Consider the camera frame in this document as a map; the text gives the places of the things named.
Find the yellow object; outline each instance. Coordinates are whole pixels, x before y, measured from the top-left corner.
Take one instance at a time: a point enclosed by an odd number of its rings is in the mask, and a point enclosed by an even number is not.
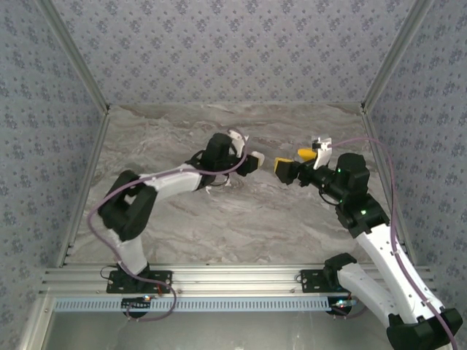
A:
[[[298,150],[298,155],[300,156],[301,159],[304,160],[304,162],[307,162],[311,159],[315,159],[317,156],[317,153],[311,148],[300,148]]]
[[[277,165],[279,164],[279,162],[292,163],[293,159],[276,158],[276,161],[274,162],[274,173],[276,173]]]

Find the marble floor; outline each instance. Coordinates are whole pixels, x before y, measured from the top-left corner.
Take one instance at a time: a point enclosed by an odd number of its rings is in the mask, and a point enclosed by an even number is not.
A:
[[[339,224],[333,207],[315,188],[281,184],[275,157],[293,158],[313,135],[334,141],[365,136],[355,109],[324,104],[200,104],[113,106],[80,228],[67,262],[106,262],[111,251],[89,231],[85,217],[121,171],[168,170],[204,149],[218,131],[236,127],[250,135],[250,149],[266,156],[261,170],[230,184],[167,198],[155,205],[143,234],[152,263],[322,263],[340,252],[360,262],[366,253]],[[371,170],[370,192],[387,210],[369,144],[336,149],[363,154]],[[94,219],[105,231],[99,217]]]

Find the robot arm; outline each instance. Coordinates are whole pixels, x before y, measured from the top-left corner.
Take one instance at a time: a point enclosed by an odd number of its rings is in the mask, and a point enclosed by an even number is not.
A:
[[[431,310],[424,304],[414,287],[403,275],[395,254],[399,254],[417,287],[455,334],[463,321],[454,308],[445,309],[417,274],[396,239],[397,251],[390,244],[389,218],[379,203],[368,194],[369,170],[363,156],[346,153],[339,157],[336,170],[328,167],[332,149],[331,139],[321,138],[312,149],[300,149],[304,159],[276,159],[274,172],[281,182],[294,179],[302,187],[312,184],[320,194],[336,201],[336,214],[342,226],[365,249],[382,274],[388,293],[371,279],[348,254],[326,260],[324,274],[330,285],[349,290],[374,312],[387,328],[387,336],[397,350],[437,349],[449,338]]]
[[[121,257],[119,264],[124,263],[135,275],[148,271],[141,233],[146,228],[154,204],[172,195],[197,191],[210,185],[216,176],[200,174],[198,171],[216,172],[232,168],[241,160],[244,146],[242,136],[236,131],[229,131],[228,134],[216,133],[205,150],[197,152],[177,168],[158,174],[140,175],[127,170],[119,175],[107,195],[129,182],[153,176],[149,181],[122,191],[98,211],[104,225],[110,230]],[[246,156],[236,172],[246,176],[258,169],[263,161],[264,156],[261,153],[252,152]]]

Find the black cable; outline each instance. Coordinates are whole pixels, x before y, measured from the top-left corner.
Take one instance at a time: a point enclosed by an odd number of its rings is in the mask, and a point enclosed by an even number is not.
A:
[[[102,275],[102,271],[104,271],[105,268],[116,268],[116,267],[117,267],[117,266],[115,266],[115,265],[106,265],[106,266],[104,266],[104,267],[101,269],[101,271],[99,272],[99,274],[101,275],[101,277],[102,277],[103,279],[106,279],[107,281],[109,281],[109,277],[104,277],[104,275]]]
[[[227,181],[231,178],[231,176],[229,174],[226,174],[225,175],[225,181],[224,182],[221,182],[219,184],[210,184],[209,186],[211,187],[219,187],[219,186],[223,186],[224,184],[227,183]]]
[[[326,198],[323,197],[323,191],[319,190],[318,193],[320,194],[320,197],[322,200],[324,200],[327,204],[329,204],[330,206],[338,206],[339,203],[332,203],[330,201],[328,201]]]

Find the patterned wallpaper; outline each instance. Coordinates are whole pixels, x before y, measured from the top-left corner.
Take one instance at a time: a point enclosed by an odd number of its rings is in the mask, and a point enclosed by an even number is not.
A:
[[[435,0],[371,112],[439,296],[467,320],[467,3]],[[459,339],[467,341],[464,325]]]
[[[110,104],[361,101],[413,0],[55,0]]]
[[[32,0],[0,1],[0,349],[55,264],[100,121]]]

